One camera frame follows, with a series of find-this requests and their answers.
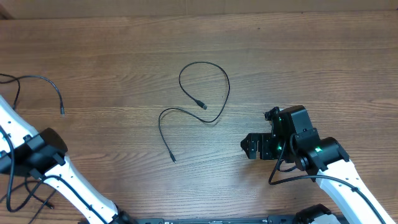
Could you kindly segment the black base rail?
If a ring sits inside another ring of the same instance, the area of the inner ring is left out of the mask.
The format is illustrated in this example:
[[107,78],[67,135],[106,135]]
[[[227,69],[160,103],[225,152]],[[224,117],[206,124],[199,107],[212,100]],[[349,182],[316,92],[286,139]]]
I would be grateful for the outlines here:
[[132,224],[291,224],[298,223],[294,215],[269,215],[261,218],[204,218],[204,219],[177,219],[163,218],[122,218],[112,223]]

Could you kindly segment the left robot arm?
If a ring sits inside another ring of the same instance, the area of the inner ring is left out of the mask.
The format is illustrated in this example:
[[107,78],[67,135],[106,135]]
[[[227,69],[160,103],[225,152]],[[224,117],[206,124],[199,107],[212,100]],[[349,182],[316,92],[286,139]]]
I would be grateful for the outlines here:
[[102,196],[75,168],[67,146],[51,128],[38,132],[1,100],[1,173],[9,175],[6,208],[12,208],[11,192],[16,176],[33,177],[62,194],[88,223],[134,223],[126,212]]

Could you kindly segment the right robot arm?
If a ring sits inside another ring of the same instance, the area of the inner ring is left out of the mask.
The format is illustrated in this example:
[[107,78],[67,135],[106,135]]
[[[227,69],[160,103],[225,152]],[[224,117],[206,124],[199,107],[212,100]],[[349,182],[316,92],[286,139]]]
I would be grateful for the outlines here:
[[348,223],[393,223],[393,219],[360,178],[343,146],[332,137],[320,138],[307,110],[298,105],[265,112],[270,133],[249,133],[241,148],[249,159],[293,163],[305,175],[284,182],[310,179],[337,205]]

